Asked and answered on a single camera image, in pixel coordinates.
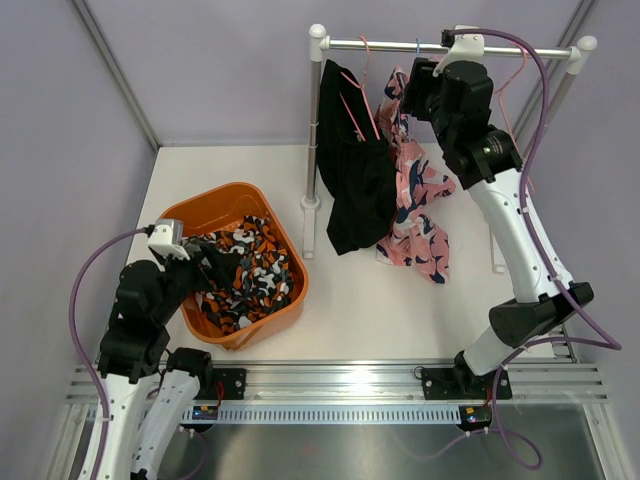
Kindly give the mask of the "pink patterned shorts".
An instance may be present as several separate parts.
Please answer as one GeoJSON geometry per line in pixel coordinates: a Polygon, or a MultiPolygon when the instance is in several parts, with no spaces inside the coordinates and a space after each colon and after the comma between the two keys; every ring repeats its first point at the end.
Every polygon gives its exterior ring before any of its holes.
{"type": "Polygon", "coordinates": [[[408,80],[401,68],[394,68],[377,111],[395,168],[396,213],[389,233],[376,245],[376,260],[393,266],[413,266],[430,282],[443,285],[450,277],[449,238],[429,216],[427,207],[452,195],[456,184],[431,166],[413,136],[404,136],[401,104],[408,80]]]}

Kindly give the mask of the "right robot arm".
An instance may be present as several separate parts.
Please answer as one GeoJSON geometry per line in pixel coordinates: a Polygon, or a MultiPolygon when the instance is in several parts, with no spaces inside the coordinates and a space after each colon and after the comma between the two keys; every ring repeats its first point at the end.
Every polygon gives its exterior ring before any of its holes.
{"type": "Polygon", "coordinates": [[[449,394],[481,398],[499,364],[517,348],[562,325],[594,298],[587,282],[576,282],[559,260],[546,266],[536,245],[554,257],[544,231],[532,239],[526,226],[539,221],[522,206],[523,161],[514,142],[490,122],[494,85],[477,62],[414,60],[402,112],[428,122],[449,170],[479,207],[503,254],[514,297],[490,309],[489,326],[459,352],[443,377],[449,394]]]}

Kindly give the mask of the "blue hanger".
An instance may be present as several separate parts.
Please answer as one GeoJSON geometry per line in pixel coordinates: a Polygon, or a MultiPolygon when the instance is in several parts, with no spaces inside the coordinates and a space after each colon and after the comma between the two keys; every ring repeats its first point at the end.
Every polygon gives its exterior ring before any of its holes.
{"type": "MultiPolygon", "coordinates": [[[[419,55],[420,54],[420,41],[418,38],[415,39],[415,43],[416,43],[416,49],[415,49],[415,54],[419,55]]],[[[402,120],[402,124],[404,125],[404,136],[406,139],[412,139],[412,131],[411,131],[411,124],[412,124],[412,120],[411,120],[411,116],[408,113],[403,113],[403,120],[402,120]]]]}

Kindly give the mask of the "orange camouflage shorts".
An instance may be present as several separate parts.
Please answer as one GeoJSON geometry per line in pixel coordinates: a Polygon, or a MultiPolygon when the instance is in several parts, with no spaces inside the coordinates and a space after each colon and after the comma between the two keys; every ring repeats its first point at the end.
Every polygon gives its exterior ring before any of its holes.
{"type": "Polygon", "coordinates": [[[292,302],[295,281],[291,254],[276,239],[267,218],[248,215],[234,230],[218,230],[182,241],[187,253],[213,282],[201,244],[212,244],[225,255],[241,257],[230,290],[215,285],[207,293],[196,293],[201,313],[224,336],[247,328],[292,302]]]}

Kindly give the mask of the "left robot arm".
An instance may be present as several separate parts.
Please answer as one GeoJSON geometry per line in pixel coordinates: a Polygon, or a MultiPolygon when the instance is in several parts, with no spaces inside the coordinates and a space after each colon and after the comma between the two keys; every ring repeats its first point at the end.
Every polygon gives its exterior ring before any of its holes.
{"type": "Polygon", "coordinates": [[[155,479],[161,460],[194,400],[241,400],[246,372],[216,368],[209,353],[180,347],[161,359],[166,325],[207,281],[193,260],[162,266],[136,261],[120,273],[97,366],[88,369],[99,396],[98,418],[80,471],[82,479],[155,479]]]}

